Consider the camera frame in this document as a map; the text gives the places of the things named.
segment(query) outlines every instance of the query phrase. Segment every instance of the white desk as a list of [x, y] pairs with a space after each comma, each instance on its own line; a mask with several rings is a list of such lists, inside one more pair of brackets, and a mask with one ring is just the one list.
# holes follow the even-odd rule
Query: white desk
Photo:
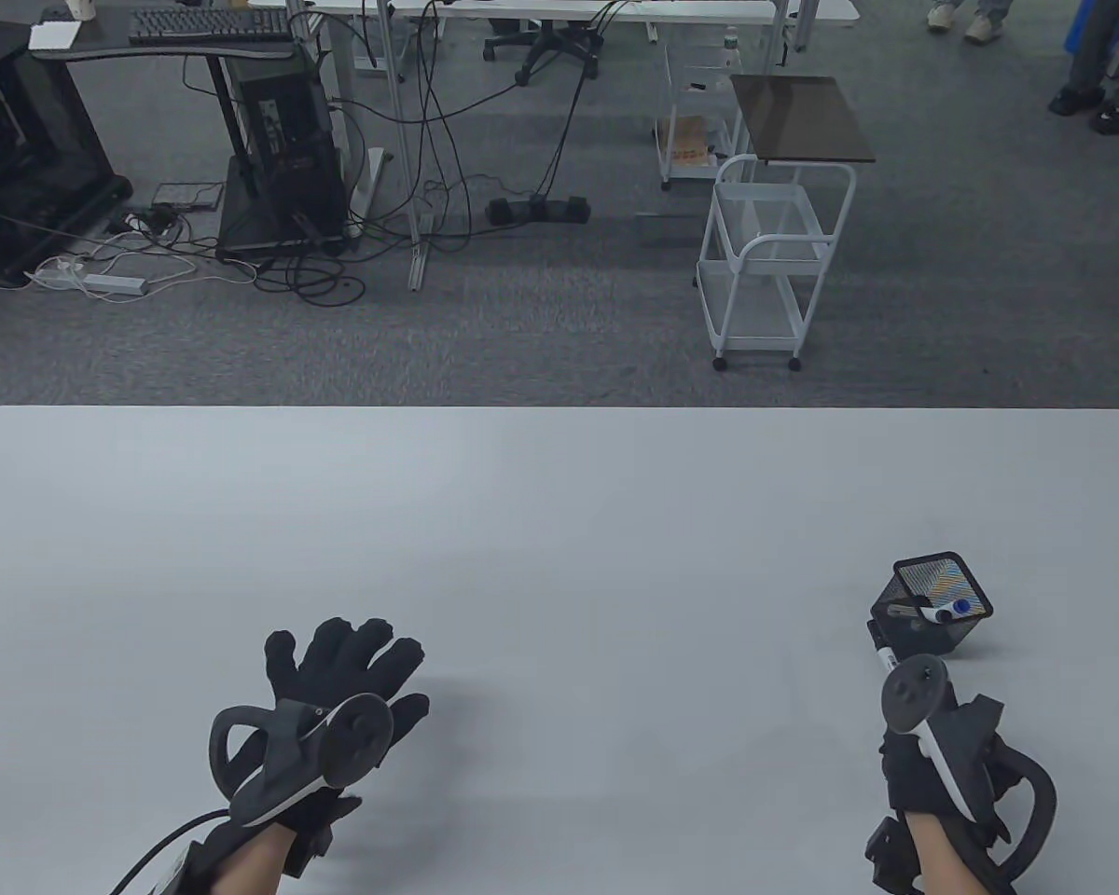
[[0, 409], [0, 895], [219, 804], [210, 717], [335, 613], [433, 712], [283, 895], [874, 892], [864, 623], [941, 549], [1061, 798], [1021, 895], [1119, 895], [1118, 412]]
[[[285, 6], [285, 0], [252, 0], [256, 8]], [[436, 0], [393, 0], [394, 11], [401, 16], [439, 13], [443, 18], [464, 19], [589, 19], [595, 16], [605, 0], [457, 0], [443, 4]], [[373, 1], [365, 0], [366, 11], [373, 16]], [[316, 9], [341, 16], [359, 16], [361, 0], [316, 0]], [[615, 6], [613, 22], [651, 21], [670, 26], [769, 26], [774, 20], [774, 4], [770, 0], [630, 0]], [[798, 11], [799, 0], [791, 0], [789, 12]], [[821, 25], [852, 25], [858, 11], [849, 0], [822, 0], [816, 15]]]

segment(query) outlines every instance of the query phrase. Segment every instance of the white power strip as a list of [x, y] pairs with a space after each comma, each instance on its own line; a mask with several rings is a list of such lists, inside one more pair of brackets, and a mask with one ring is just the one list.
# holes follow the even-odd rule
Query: white power strip
[[74, 289], [77, 293], [83, 289], [90, 293], [143, 295], [149, 290], [141, 276], [104, 276], [101, 273], [83, 273], [82, 265], [70, 270], [60, 267], [47, 268], [34, 274], [34, 280], [49, 289]]

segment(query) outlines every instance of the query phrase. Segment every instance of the black keyboard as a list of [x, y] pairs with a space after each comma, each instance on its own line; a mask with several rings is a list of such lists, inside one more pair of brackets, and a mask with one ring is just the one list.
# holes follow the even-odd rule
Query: black keyboard
[[290, 41], [285, 9], [133, 9], [129, 43]]

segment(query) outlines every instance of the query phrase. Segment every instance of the black glove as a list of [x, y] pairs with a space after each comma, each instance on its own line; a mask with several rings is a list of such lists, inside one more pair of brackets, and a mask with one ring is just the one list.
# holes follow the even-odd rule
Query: black glove
[[[948, 687], [947, 698], [942, 705], [944, 710], [957, 708], [957, 697], [953, 687]], [[1002, 742], [995, 734], [988, 750], [987, 773], [994, 789], [995, 801], [1004, 797], [1012, 786], [1018, 784], [1023, 776], [1018, 772], [1005, 767], [994, 760], [996, 743]], [[896, 734], [891, 729], [883, 734], [883, 776], [886, 779], [886, 797], [892, 809], [901, 814], [935, 814], [938, 818], [960, 817], [960, 811], [953, 804], [949, 790], [944, 789], [940, 774], [931, 759], [923, 757], [921, 741], [911, 734]], [[1002, 822], [991, 830], [985, 830], [994, 844], [995, 837], [1010, 841], [1010, 833]]]
[[[294, 635], [274, 631], [265, 640], [265, 677], [274, 703], [294, 699], [332, 710], [358, 694], [376, 694], [389, 703], [423, 663], [419, 640], [399, 638], [382, 656], [377, 652], [394, 638], [389, 622], [368, 619], [356, 630], [341, 618], [330, 618], [316, 630], [303, 661], [294, 663]], [[431, 703], [423, 694], [411, 694], [389, 704], [394, 734], [389, 746], [411, 733], [427, 715]], [[244, 781], [265, 755], [265, 734], [254, 733], [227, 763], [228, 779]], [[321, 789], [279, 814], [276, 822], [300, 836], [316, 839], [332, 822], [360, 804], [359, 798], [339, 798], [339, 790]]]

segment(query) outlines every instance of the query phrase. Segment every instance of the desk leg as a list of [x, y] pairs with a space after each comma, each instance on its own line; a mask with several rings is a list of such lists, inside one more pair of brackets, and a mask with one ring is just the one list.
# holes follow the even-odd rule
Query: desk leg
[[[382, 44], [386, 47], [386, 55], [393, 51], [394, 47], [394, 27], [389, 25], [389, 4], [385, 0], [377, 0], [375, 3], [377, 8], [377, 23], [380, 25], [382, 29]], [[415, 23], [415, 27], [423, 27], [423, 21]], [[351, 54], [345, 53], [340, 54], [344, 59], [348, 63], [351, 60]], [[406, 190], [414, 187], [414, 179], [411, 177], [411, 144], [406, 140], [406, 124], [403, 124], [406, 120], [406, 115], [402, 112], [402, 91], [398, 85], [398, 73], [396, 64], [385, 65], [385, 81], [389, 86], [389, 111], [397, 123], [394, 124], [394, 133], [397, 135], [398, 141], [398, 161], [402, 166], [402, 182], [405, 183]], [[423, 270], [427, 267], [427, 249], [429, 244], [423, 242], [422, 235], [420, 235], [419, 229], [419, 201], [411, 198], [406, 204], [406, 226], [410, 227], [411, 234], [411, 292], [415, 293], [419, 288], [423, 285]], [[423, 215], [423, 226], [424, 229], [431, 227], [431, 215]]]
[[[339, 97], [345, 101], [344, 107], [348, 111], [345, 116], [345, 152], [344, 152], [344, 182], [356, 183], [351, 196], [348, 197], [348, 208], [356, 218], [368, 217], [369, 206], [373, 205], [373, 195], [377, 191], [377, 181], [382, 176], [382, 166], [385, 163], [385, 149], [372, 147], [365, 150], [364, 136], [356, 132], [356, 128], [350, 124], [350, 119], [364, 126], [360, 114], [360, 106], [354, 105], [356, 101], [356, 72], [351, 65], [351, 30], [348, 26], [332, 17], [327, 19], [328, 41], [332, 44], [332, 62], [335, 63], [335, 75], [337, 76], [337, 90]], [[349, 228], [357, 234], [359, 229]]]

